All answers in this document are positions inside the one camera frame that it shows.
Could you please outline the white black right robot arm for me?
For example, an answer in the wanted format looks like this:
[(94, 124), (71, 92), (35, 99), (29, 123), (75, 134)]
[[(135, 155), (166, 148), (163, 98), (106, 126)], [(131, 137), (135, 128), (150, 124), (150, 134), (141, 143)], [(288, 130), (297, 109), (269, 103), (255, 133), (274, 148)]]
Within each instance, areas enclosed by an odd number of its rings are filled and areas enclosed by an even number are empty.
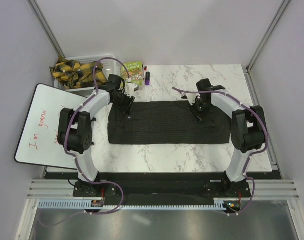
[(223, 197), (236, 197), (247, 188), (246, 172), (252, 155), (262, 153), (268, 145), (268, 134), (263, 108), (247, 107), (221, 86), (213, 86), (209, 79), (196, 83), (197, 92), (188, 93), (187, 99), (198, 122), (205, 120), (212, 107), (223, 111), (231, 120), (230, 137), (234, 146), (231, 162), (221, 182), (213, 189)]

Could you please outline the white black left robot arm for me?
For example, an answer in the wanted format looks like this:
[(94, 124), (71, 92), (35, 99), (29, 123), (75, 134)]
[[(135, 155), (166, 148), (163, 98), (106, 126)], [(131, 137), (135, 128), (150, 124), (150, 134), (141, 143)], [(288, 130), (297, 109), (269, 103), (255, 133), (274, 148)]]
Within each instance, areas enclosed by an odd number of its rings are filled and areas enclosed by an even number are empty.
[(78, 107), (60, 111), (57, 141), (63, 146), (65, 154), (72, 157), (78, 172), (74, 197), (98, 197), (102, 192), (99, 172), (91, 157), (95, 115), (109, 104), (128, 115), (135, 99), (133, 93), (138, 89), (138, 85), (130, 79), (124, 81), (120, 76), (111, 74), (107, 82), (96, 85)]

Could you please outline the dark striped long sleeve shirt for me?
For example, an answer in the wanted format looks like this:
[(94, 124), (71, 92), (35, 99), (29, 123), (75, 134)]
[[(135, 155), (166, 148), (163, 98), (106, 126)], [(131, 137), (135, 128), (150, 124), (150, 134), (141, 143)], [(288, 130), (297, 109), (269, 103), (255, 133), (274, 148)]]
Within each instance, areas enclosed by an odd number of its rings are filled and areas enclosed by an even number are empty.
[(108, 142), (114, 145), (197, 144), (230, 142), (230, 118), (211, 106), (197, 122), (186, 101), (134, 102), (130, 114), (112, 107), (108, 116)]

